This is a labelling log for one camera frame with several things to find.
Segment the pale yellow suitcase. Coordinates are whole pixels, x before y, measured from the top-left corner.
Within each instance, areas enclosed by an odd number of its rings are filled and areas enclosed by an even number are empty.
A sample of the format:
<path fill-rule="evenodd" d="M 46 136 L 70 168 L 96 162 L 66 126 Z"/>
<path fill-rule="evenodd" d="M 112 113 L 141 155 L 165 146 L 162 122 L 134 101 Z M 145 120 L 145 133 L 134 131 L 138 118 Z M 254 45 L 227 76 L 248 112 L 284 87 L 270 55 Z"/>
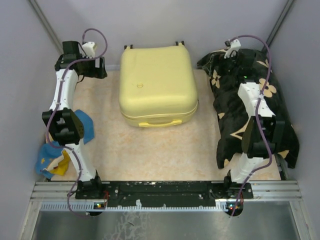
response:
<path fill-rule="evenodd" d="M 118 100 L 123 118 L 132 127 L 162 128 L 188 122 L 199 102 L 184 41 L 154 48 L 125 46 Z"/>

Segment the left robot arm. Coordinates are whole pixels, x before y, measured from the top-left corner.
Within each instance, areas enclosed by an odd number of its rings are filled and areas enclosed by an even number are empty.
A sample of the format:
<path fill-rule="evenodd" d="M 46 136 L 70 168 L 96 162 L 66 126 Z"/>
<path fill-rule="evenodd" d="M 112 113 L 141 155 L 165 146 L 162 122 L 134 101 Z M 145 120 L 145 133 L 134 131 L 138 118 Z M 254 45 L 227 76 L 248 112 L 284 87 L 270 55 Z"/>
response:
<path fill-rule="evenodd" d="M 84 124 L 73 111 L 75 89 L 80 76 L 104 79 L 107 77 L 105 59 L 96 55 L 96 43 L 64 41 L 63 53 L 58 58 L 54 69 L 56 86 L 54 97 L 48 111 L 42 113 L 46 126 L 45 136 L 58 142 L 77 170 L 80 186 L 97 199 L 103 195 L 104 186 L 95 181 L 97 170 L 93 167 L 84 151 Z"/>

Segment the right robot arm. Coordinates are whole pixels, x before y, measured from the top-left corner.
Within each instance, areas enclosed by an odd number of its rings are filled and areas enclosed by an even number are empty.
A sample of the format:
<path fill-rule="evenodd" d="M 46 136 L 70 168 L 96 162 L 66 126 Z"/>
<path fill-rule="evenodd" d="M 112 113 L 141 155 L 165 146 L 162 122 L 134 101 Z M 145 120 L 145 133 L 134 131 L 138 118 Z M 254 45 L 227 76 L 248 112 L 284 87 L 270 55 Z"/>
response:
<path fill-rule="evenodd" d="M 281 148 L 286 118 L 279 104 L 271 62 L 257 50 L 241 49 L 227 57 L 225 49 L 208 53 L 197 66 L 209 77 L 220 140 L 219 169 L 239 153 L 236 167 L 223 180 L 223 192 L 235 198 L 250 177 L 272 163 Z"/>

